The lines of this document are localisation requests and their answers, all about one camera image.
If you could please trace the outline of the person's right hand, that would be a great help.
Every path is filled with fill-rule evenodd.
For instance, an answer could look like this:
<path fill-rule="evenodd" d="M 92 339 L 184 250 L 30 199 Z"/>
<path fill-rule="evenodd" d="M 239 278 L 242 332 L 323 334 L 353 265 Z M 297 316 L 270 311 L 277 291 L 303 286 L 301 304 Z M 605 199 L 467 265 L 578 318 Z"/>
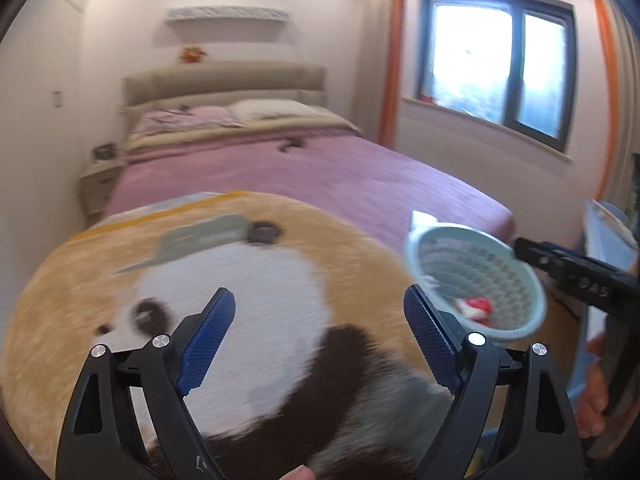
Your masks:
<path fill-rule="evenodd" d="M 587 344 L 587 351 L 594 360 L 587 367 L 585 388 L 575 408 L 578 434 L 582 439 L 600 436 L 605 428 L 604 410 L 608 406 L 608 384 L 602 370 L 603 350 L 603 334 Z"/>

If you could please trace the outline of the person's left hand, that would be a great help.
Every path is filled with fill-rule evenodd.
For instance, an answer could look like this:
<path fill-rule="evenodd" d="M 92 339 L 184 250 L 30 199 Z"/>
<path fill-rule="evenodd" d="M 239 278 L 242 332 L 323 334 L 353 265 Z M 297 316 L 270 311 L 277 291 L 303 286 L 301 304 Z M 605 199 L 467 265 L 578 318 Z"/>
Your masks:
<path fill-rule="evenodd" d="M 280 480 L 316 480 L 316 476 L 309 467 L 300 465 L 282 476 Z"/>

